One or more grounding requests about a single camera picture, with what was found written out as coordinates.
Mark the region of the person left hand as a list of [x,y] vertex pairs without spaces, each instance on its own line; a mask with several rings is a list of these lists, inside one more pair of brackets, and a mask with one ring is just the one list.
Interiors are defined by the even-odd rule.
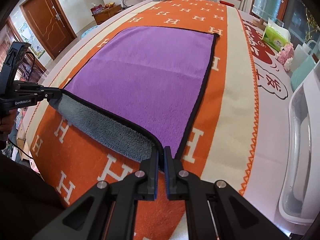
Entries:
[[15,126],[17,110],[13,109],[1,117],[1,141],[6,141]]

